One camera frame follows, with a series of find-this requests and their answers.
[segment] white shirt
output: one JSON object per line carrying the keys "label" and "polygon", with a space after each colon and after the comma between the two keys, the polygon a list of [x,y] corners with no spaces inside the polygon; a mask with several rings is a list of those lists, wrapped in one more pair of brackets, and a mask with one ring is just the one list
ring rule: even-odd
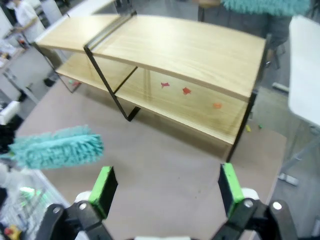
{"label": "white shirt", "polygon": [[35,39],[45,31],[45,27],[42,25],[36,11],[27,1],[23,0],[20,5],[14,9],[14,12],[16,20],[22,27],[25,27],[32,19],[36,18],[36,22],[23,31],[28,42],[33,43]]}

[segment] lower wooden shelf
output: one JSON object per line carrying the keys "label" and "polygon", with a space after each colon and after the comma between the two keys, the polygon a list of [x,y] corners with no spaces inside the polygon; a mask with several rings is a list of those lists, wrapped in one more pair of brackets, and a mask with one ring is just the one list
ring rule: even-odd
{"label": "lower wooden shelf", "polygon": [[116,96],[227,145],[234,144],[248,104],[143,68],[134,71]]}
{"label": "lower wooden shelf", "polygon": [[[94,58],[99,64],[103,75],[113,91],[115,91],[126,77],[135,69],[134,66],[121,62],[100,57]],[[101,80],[86,54],[73,54],[61,67],[58,68],[56,72],[70,79],[108,92],[104,82]]]}
{"label": "lower wooden shelf", "polygon": [[[135,69],[124,63],[95,58],[112,90]],[[89,58],[74,54],[57,72],[107,91]],[[233,145],[247,102],[158,72],[138,68],[115,94],[134,105]]]}

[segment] wooden shelf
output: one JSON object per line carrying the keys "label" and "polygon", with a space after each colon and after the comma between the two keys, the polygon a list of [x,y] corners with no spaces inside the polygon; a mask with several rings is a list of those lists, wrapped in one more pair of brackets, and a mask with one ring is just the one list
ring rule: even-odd
{"label": "wooden shelf", "polygon": [[[169,86],[162,88],[162,83]],[[184,88],[191,93],[184,94]],[[247,107],[236,98],[142,68],[126,80],[116,96],[227,145],[235,142]]]}
{"label": "wooden shelf", "polygon": [[[95,57],[95,60],[113,91],[135,68],[128,64],[100,57]],[[108,91],[88,56],[84,53],[73,54],[56,72],[73,80]]]}
{"label": "wooden shelf", "polygon": [[92,52],[248,101],[265,42],[213,24],[138,15]]}
{"label": "wooden shelf", "polygon": [[85,44],[118,17],[117,14],[70,17],[36,43],[40,47],[84,53]]}

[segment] wire rack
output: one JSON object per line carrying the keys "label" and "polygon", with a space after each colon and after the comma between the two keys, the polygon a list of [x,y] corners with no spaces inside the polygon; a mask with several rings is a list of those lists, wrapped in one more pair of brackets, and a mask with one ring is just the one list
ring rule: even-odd
{"label": "wire rack", "polygon": [[[23,231],[23,239],[34,240],[47,207],[55,203],[67,208],[70,204],[41,171],[30,170],[29,174],[31,183],[19,187],[6,199],[0,212],[0,222],[6,226],[16,225]],[[88,237],[80,232],[76,240],[88,240]]]}

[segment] teal microfiber duster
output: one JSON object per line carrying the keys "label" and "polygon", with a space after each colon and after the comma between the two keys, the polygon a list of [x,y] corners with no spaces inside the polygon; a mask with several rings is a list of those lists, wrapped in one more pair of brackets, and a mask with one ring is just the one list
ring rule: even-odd
{"label": "teal microfiber duster", "polygon": [[228,10],[241,14],[271,14],[273,16],[304,15],[310,0],[221,0]]}
{"label": "teal microfiber duster", "polygon": [[9,145],[10,153],[0,155],[30,169],[55,169],[94,163],[103,155],[101,136],[88,126],[77,126],[27,137]]}

